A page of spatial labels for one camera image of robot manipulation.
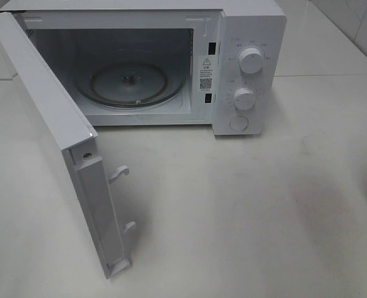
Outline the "white round knob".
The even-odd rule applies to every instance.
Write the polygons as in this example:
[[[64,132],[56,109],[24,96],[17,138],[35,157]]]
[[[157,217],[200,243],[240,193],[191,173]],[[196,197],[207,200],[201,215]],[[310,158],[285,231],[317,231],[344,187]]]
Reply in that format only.
[[[233,94],[233,104],[241,111],[251,109],[256,102],[256,94],[250,88],[239,88]]]
[[[240,70],[248,75],[260,71],[263,68],[264,59],[263,50],[256,46],[246,47],[238,54]]]

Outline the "glass microwave turntable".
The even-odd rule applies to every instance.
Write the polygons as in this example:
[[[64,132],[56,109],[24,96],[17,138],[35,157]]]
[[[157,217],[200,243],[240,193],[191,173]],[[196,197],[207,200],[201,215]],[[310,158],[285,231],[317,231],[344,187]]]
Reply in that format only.
[[[139,61],[119,62],[75,75],[78,91],[98,104],[122,109],[155,106],[180,92],[185,71]]]

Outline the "white round door button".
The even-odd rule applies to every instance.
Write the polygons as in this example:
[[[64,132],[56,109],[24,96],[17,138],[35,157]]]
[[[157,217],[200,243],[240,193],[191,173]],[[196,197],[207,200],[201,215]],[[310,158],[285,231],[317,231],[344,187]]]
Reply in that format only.
[[[249,121],[245,116],[236,116],[229,122],[229,127],[236,132],[244,132],[248,127]]]

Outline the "white microwave oven body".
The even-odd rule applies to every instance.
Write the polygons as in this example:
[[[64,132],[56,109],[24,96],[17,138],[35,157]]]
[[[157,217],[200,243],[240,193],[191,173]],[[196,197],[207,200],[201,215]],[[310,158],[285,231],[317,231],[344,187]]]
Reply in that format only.
[[[9,1],[10,12],[93,127],[210,125],[215,135],[251,135],[262,130],[287,18],[274,1]],[[263,50],[263,68],[240,70],[246,47]],[[212,91],[198,90],[198,58],[214,55]],[[79,70],[139,61],[185,71],[179,93],[155,106],[113,108],[83,96]],[[246,111],[233,104],[239,88],[256,94]],[[245,116],[236,132],[229,122]]]

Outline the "white warning label sticker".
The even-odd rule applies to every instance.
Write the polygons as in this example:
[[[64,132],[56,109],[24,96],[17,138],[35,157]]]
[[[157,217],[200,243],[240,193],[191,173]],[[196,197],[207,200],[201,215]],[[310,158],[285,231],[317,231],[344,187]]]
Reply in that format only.
[[[198,90],[206,92],[213,90],[214,68],[216,66],[214,55],[201,55],[198,58]]]

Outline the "white microwave door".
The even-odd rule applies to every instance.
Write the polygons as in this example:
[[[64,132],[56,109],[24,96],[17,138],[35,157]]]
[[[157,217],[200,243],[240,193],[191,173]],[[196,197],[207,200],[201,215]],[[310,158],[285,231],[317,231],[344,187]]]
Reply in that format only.
[[[109,185],[129,168],[106,174],[97,132],[10,12],[0,13],[0,50],[49,165],[75,189],[105,277],[120,273],[130,266],[123,236],[136,223],[119,227]]]

